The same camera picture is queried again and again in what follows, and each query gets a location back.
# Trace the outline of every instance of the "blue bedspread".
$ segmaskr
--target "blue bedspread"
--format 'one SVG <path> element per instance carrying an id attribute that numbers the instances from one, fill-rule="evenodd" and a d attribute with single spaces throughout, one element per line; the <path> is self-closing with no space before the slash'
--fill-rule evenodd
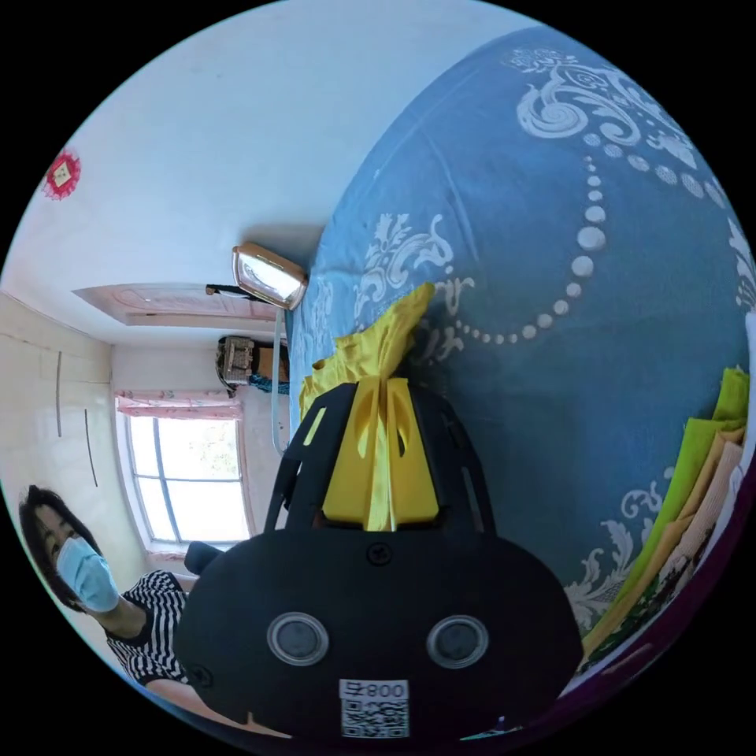
<path id="1" fill-rule="evenodd" d="M 452 402 L 499 533 L 554 570 L 585 632 L 650 530 L 684 422 L 747 365 L 736 215 L 639 85 L 527 29 L 419 94 L 346 190 L 289 321 L 292 429 L 333 338 L 426 280 L 413 378 Z"/>

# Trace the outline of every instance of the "face mask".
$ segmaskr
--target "face mask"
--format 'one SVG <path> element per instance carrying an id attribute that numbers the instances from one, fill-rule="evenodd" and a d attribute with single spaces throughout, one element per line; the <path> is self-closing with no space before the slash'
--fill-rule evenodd
<path id="1" fill-rule="evenodd" d="M 108 563 L 83 538 L 66 539 L 57 571 L 89 610 L 109 612 L 118 605 L 120 594 Z"/>

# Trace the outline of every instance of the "tiled wall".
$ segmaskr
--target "tiled wall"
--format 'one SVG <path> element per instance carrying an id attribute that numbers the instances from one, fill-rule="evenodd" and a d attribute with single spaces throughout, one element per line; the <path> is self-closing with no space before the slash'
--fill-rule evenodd
<path id="1" fill-rule="evenodd" d="M 18 527 L 17 504 L 29 484 L 53 488 L 92 531 L 118 587 L 126 590 L 143 575 L 146 563 L 118 477 L 110 355 L 110 345 L 64 328 L 0 292 L 0 481 L 13 523 Z M 100 626 L 85 615 L 64 613 L 79 634 L 120 671 Z"/>

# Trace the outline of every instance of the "red ornament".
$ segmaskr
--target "red ornament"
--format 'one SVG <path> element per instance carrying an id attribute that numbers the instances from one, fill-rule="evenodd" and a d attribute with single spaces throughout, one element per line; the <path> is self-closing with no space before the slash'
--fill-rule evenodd
<path id="1" fill-rule="evenodd" d="M 63 199 L 76 189 L 80 177 L 81 161 L 71 150 L 64 150 L 45 174 L 42 190 L 50 199 Z"/>

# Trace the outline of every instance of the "striped shirt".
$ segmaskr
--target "striped shirt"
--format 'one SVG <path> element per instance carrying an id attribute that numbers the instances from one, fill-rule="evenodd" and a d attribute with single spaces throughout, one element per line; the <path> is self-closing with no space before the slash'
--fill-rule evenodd
<path id="1" fill-rule="evenodd" d="M 173 633 L 187 602 L 176 576 L 162 569 L 148 573 L 123 596 L 147 615 L 142 631 L 135 638 L 117 638 L 106 632 L 108 646 L 126 674 L 141 685 L 153 680 L 188 684 L 173 653 Z"/>

